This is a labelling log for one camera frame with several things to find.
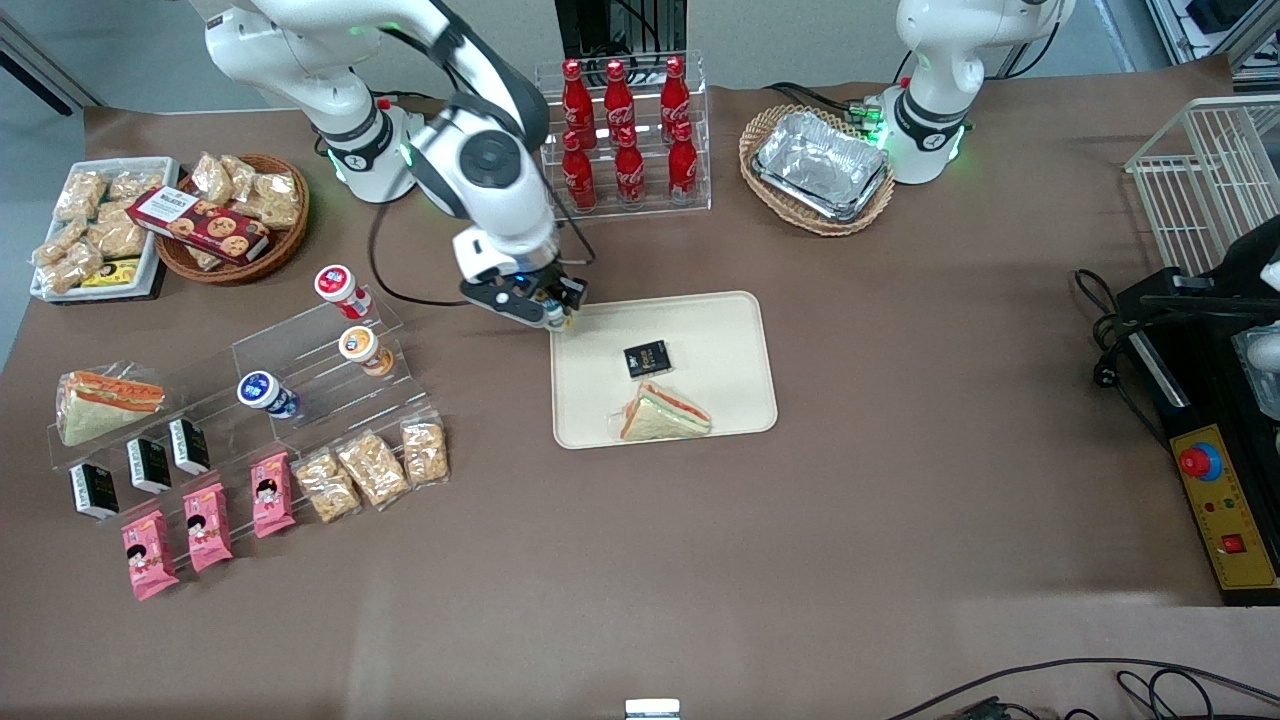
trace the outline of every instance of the red glass bottle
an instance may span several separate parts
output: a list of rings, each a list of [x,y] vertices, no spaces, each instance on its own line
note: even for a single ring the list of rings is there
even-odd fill
[[[573,201],[573,209],[586,214],[595,210],[595,178],[591,176],[591,160],[582,151],[582,138],[573,131],[564,131],[564,184]]]
[[[636,101],[627,87],[627,67],[622,60],[609,60],[604,74],[609,81],[604,88],[604,111],[608,114],[609,137],[617,145],[620,129],[634,131],[636,127]]]
[[[644,156],[636,149],[635,128],[618,128],[617,143],[618,204],[625,210],[636,210],[644,205]]]
[[[685,59],[667,58],[667,83],[662,86],[662,141],[672,143],[676,123],[689,119],[689,86],[685,85]]]
[[[564,70],[564,122],[568,129],[577,133],[582,150],[595,147],[595,105],[591,94],[582,85],[582,64],[570,58],[562,65]]]
[[[675,143],[667,158],[671,170],[671,201],[690,205],[698,193],[698,149],[694,147],[694,126],[689,120],[676,123],[671,131]]]

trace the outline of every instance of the wrapped sandwich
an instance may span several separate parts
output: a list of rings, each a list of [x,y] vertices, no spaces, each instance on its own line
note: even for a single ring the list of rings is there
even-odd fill
[[[160,410],[164,388],[125,379],[127,372],[113,370],[63,375],[58,383],[58,433],[63,445],[88,442]]]
[[[625,416],[621,437],[627,442],[695,438],[712,432],[705,410],[652,380],[640,383]]]

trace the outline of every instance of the white tray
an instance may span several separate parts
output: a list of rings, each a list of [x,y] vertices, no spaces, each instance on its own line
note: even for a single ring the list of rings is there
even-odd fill
[[[178,161],[173,158],[116,158],[113,160],[88,160],[84,163],[76,163],[72,165],[70,173],[86,173],[86,172],[101,172],[111,176],[114,179],[120,173],[125,172],[152,172],[163,173],[164,183],[168,186],[175,186],[178,183]],[[45,236],[47,242],[55,234],[58,234],[67,223],[54,219],[49,225],[49,233]],[[156,236],[154,232],[147,231],[147,238],[142,245],[142,256],[138,259],[138,272],[133,277],[133,282],[128,284],[118,284],[110,287],[73,287],[64,295],[49,295],[40,287],[40,277],[36,273],[31,274],[31,296],[37,300],[44,300],[45,302],[86,302],[86,301],[105,301],[105,300],[128,300],[131,297],[143,297],[151,293],[151,284],[155,281],[156,272],[160,268],[160,254],[156,251]]]
[[[707,410],[707,437],[763,433],[778,419],[760,304],[749,292],[586,305],[550,337],[552,418],[564,448],[640,445],[612,434],[609,416],[637,387],[622,351],[658,340],[675,370],[654,382]]]

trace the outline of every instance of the brown paper tablecloth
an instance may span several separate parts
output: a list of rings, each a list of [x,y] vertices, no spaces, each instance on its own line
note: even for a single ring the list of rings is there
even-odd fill
[[[402,309],[454,482],[248,543],[146,603],[118,534],[77,516],[47,469],[58,375],[177,369],[316,304],[323,264],[367,278],[374,209],[298,113],[91,111],[93,158],[271,152],[307,174],[315,213],[293,263],[250,287],[170,277],[154,302],[31,305],[0,377],[4,715],[617,717],[627,697],[672,696],[691,719],[873,719],[1069,655],[1275,687],[1280,611],[1216,607],[1167,457],[1091,386],[1093,314],[1070,290],[1076,266],[1116,288],[1157,266],[1120,165],[1187,100],[1229,88],[1220,61],[989,83],[946,174],[841,241],[781,223],[737,176],[740,129],[782,99],[717,90],[714,209],[585,223],[586,277],[596,302],[755,293],[773,430],[568,452],[545,333]],[[454,297],[460,227],[397,202],[388,281]],[[1128,712],[1097,667],[991,689]]]

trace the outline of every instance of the pink snack package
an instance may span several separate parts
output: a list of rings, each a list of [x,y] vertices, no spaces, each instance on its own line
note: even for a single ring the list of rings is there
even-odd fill
[[[230,560],[232,528],[227,524],[227,496],[214,483],[182,498],[187,511],[187,547],[197,573],[214,562]]]
[[[124,527],[124,555],[129,559],[129,583],[138,600],[146,600],[177,584],[173,555],[169,553],[169,528],[159,510]]]
[[[289,454],[282,452],[253,465],[253,534],[265,538],[293,524],[293,488]]]

